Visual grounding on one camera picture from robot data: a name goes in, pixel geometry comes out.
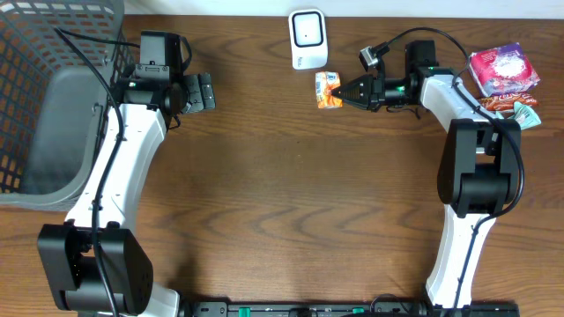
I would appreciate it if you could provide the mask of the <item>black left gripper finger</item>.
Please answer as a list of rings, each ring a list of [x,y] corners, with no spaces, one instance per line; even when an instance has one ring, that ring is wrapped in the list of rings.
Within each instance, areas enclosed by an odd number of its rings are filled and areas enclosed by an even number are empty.
[[[212,77],[209,73],[198,75],[200,92],[205,110],[212,110],[216,107],[215,94],[212,86]]]
[[[184,113],[197,113],[204,110],[200,83],[197,75],[187,75],[183,77],[186,86],[186,104],[182,110]]]

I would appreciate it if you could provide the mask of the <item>orange tissue pack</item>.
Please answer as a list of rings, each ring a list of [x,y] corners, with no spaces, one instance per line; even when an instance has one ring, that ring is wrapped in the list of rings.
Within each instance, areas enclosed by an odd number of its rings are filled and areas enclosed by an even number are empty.
[[[340,108],[343,101],[334,97],[331,93],[333,89],[341,86],[340,76],[337,72],[320,71],[315,74],[315,96],[319,109]]]

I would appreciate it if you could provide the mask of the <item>teal snack packet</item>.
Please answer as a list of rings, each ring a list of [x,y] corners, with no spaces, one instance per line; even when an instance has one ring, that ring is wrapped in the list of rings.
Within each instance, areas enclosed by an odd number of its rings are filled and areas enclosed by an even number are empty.
[[[542,123],[532,106],[519,101],[514,102],[508,109],[496,110],[494,113],[500,119],[515,120],[520,125],[521,130],[530,129]]]

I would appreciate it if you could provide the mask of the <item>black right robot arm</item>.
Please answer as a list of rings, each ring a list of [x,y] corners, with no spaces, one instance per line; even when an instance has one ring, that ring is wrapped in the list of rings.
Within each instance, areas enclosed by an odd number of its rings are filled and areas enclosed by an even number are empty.
[[[426,281],[430,306],[445,313],[471,306],[472,280],[487,234],[498,217],[520,200],[524,163],[521,132],[514,119],[483,108],[459,74],[439,65],[433,41],[405,47],[405,75],[390,78],[383,57],[388,43],[363,48],[359,59],[369,73],[331,94],[362,110],[418,105],[431,112],[447,133],[437,174],[444,205],[442,239]]]

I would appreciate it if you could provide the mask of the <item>red purple snack package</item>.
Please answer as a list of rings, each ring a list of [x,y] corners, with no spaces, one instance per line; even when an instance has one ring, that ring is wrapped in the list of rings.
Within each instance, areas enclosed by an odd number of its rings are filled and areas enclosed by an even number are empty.
[[[484,97],[528,92],[540,83],[519,42],[471,53],[469,69]]]

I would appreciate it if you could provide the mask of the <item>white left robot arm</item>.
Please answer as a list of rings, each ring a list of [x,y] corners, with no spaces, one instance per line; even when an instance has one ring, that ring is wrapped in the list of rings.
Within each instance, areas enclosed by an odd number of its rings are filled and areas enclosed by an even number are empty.
[[[184,316],[182,295],[154,280],[135,235],[137,207],[152,159],[178,114],[212,110],[209,73],[174,74],[139,65],[114,86],[117,111],[92,173],[60,225],[37,240],[56,306],[97,316]]]

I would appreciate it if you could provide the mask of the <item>dark red snack packet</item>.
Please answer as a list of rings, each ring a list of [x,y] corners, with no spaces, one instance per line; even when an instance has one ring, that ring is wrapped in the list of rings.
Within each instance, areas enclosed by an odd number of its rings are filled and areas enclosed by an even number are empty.
[[[527,92],[494,95],[478,99],[478,102],[490,112],[513,112],[516,102],[529,107],[538,105],[538,101]]]

